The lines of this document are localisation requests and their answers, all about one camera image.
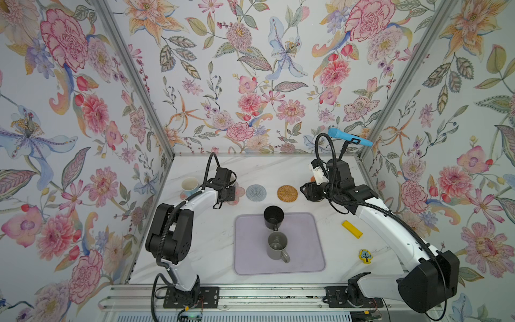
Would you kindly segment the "light blue mug cream interior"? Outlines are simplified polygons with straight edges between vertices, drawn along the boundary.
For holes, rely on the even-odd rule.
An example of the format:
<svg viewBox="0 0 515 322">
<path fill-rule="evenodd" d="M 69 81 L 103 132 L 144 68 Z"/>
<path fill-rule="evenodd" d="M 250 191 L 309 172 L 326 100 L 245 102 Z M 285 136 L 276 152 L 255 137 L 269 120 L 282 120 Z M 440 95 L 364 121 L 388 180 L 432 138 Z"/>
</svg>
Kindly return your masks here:
<svg viewBox="0 0 515 322">
<path fill-rule="evenodd" d="M 190 197 L 199 189 L 198 179 L 194 177 L 185 178 L 185 180 L 181 182 L 181 189 L 182 192 L 185 192 Z"/>
</svg>

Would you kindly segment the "grey round patterned coaster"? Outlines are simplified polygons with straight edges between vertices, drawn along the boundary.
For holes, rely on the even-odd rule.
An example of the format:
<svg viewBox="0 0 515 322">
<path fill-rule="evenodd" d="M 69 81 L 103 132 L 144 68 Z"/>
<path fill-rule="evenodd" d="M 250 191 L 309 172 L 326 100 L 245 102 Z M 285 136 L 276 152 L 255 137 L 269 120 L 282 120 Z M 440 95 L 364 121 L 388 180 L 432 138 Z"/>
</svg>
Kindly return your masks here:
<svg viewBox="0 0 515 322">
<path fill-rule="evenodd" d="M 261 202 L 267 197 L 267 191 L 262 185 L 250 185 L 245 195 L 250 201 Z"/>
</svg>

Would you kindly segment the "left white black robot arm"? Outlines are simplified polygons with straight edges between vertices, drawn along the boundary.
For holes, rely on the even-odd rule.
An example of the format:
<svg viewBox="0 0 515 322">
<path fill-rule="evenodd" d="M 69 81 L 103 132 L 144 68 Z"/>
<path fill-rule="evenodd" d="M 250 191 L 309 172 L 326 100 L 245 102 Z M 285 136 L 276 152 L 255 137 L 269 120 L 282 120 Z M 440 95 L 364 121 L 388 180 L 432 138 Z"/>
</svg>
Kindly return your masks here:
<svg viewBox="0 0 515 322">
<path fill-rule="evenodd" d="M 224 203 L 233 201 L 236 179 L 233 170 L 218 167 L 213 178 L 206 178 L 180 203 L 158 205 L 145 243 L 156 265 L 165 270 L 155 277 L 153 293 L 157 291 L 157 284 L 162 283 L 173 303 L 186 308 L 199 302 L 200 277 L 187 259 L 193 243 L 194 219 L 208 209 L 221 209 Z"/>
</svg>

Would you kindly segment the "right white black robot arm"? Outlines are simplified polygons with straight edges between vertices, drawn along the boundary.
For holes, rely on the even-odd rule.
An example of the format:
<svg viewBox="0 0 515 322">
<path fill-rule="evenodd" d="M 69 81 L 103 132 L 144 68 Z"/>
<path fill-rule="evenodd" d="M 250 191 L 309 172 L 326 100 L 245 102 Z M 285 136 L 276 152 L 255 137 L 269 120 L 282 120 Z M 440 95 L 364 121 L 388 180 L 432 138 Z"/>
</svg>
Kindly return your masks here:
<svg viewBox="0 0 515 322">
<path fill-rule="evenodd" d="M 362 272 L 351 277 L 345 290 L 349 303 L 358 307 L 370 299 L 392 299 L 417 313 L 427 313 L 456 295 L 459 259 L 453 252 L 430 245 L 369 186 L 356 185 L 347 162 L 314 159 L 309 169 L 315 179 L 300 188 L 307 200 L 326 199 L 344 207 L 370 226 L 405 268 L 401 275 Z"/>
</svg>

